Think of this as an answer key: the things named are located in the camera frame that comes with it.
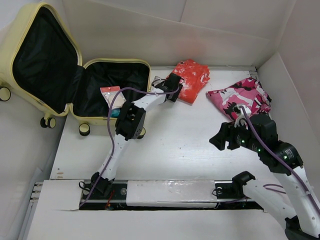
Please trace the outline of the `orange white garment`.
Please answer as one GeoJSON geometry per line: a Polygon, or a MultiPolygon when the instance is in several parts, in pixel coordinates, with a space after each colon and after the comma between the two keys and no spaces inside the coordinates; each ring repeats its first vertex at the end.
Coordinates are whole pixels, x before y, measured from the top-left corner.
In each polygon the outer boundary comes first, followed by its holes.
{"type": "Polygon", "coordinates": [[[181,77],[183,85],[178,98],[192,105],[201,89],[210,80],[210,70],[207,65],[195,62],[193,59],[180,61],[172,73],[181,77]]]}

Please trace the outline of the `pink camouflage garment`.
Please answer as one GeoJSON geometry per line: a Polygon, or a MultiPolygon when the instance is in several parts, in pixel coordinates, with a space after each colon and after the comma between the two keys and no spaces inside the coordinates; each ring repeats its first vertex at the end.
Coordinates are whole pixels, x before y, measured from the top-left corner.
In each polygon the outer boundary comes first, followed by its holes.
{"type": "Polygon", "coordinates": [[[206,97],[231,121],[235,121],[239,116],[240,111],[237,108],[239,105],[248,107],[250,115],[269,114],[271,111],[272,99],[262,84],[252,77],[240,80],[224,89],[208,91],[206,97]]]}

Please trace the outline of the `clear bag of cotton pads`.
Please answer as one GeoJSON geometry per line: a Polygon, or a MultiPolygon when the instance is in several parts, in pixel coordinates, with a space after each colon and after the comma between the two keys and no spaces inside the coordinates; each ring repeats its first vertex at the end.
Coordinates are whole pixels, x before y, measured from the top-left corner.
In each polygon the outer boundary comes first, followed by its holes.
{"type": "Polygon", "coordinates": [[[126,98],[121,92],[121,88],[119,86],[101,87],[100,93],[111,110],[120,109],[126,102],[126,98]]]}

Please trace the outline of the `blue pink cosmetic tube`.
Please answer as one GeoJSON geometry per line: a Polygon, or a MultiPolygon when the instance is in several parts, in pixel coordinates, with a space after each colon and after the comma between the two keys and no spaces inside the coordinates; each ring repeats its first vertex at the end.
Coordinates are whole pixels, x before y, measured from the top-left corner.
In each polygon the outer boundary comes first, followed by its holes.
{"type": "Polygon", "coordinates": [[[121,112],[120,108],[114,108],[111,110],[110,117],[111,118],[118,118],[118,116],[120,115],[120,112],[121,112]]]}

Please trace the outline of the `yellow hard-shell suitcase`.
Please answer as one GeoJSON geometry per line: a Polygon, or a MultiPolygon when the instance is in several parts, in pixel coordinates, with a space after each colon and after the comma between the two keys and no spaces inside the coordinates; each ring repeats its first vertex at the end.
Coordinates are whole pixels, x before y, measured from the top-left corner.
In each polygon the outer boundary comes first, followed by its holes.
{"type": "Polygon", "coordinates": [[[105,125],[109,107],[100,89],[118,86],[128,101],[151,89],[150,65],[134,58],[96,58],[83,62],[75,40],[53,6],[28,3],[20,8],[0,45],[0,86],[34,105],[43,128],[72,114],[79,133],[105,125]]]}

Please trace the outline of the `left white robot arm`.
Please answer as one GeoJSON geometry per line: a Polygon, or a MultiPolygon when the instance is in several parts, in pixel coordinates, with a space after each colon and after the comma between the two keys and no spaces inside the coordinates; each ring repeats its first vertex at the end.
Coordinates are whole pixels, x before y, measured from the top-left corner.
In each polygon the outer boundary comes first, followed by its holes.
{"type": "Polygon", "coordinates": [[[167,79],[162,79],[153,86],[150,92],[125,87],[115,94],[117,98],[124,91],[134,91],[144,96],[135,101],[126,101],[115,122],[115,133],[111,133],[110,117],[107,118],[107,130],[111,140],[111,149],[101,167],[90,179],[90,191],[87,199],[95,192],[100,198],[107,198],[112,191],[117,169],[129,144],[137,139],[143,128],[146,113],[154,107],[167,101],[176,102],[183,84],[182,78],[171,73],[167,79]]]}

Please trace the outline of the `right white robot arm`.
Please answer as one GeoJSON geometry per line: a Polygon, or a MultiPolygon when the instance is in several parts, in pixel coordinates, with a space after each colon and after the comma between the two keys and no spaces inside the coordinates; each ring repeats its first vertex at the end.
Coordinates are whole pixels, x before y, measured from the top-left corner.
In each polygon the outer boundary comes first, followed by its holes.
{"type": "Polygon", "coordinates": [[[224,122],[209,142],[220,151],[243,147],[257,153],[259,160],[279,181],[290,204],[248,171],[235,175],[228,187],[217,185],[213,191],[217,198],[255,201],[280,224],[289,240],[320,238],[320,202],[297,149],[278,139],[274,120],[267,114],[258,114],[224,122]]]}

